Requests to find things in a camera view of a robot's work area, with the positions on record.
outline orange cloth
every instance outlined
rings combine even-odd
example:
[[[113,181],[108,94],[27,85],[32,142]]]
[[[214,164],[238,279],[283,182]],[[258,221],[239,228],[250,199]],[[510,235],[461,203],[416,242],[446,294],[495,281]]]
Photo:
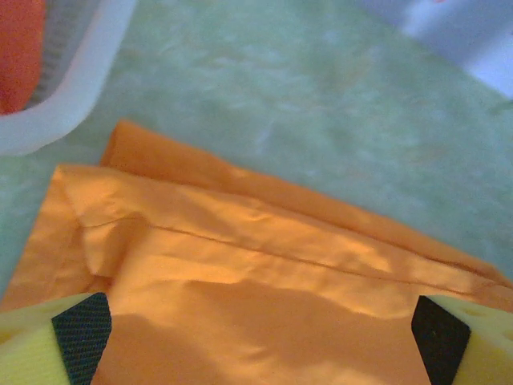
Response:
[[[23,109],[38,85],[44,0],[0,2],[0,115]]]
[[[482,261],[129,122],[58,167],[2,310],[96,290],[102,385],[427,385],[420,294],[513,311]]]

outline folded cloth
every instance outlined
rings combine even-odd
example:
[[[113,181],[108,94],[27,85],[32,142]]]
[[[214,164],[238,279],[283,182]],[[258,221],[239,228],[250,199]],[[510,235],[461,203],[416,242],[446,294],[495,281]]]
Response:
[[[0,3],[0,115],[23,109],[38,85],[44,0]]]
[[[1,310],[107,293],[93,383],[429,384],[420,294],[513,311],[494,267],[127,121],[62,165]]]

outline white plastic basket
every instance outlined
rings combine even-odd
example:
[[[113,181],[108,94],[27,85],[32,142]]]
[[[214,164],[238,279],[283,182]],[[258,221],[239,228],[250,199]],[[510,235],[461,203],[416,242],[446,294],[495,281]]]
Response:
[[[91,112],[137,0],[46,0],[42,74],[27,108],[0,116],[0,155],[33,152]]]

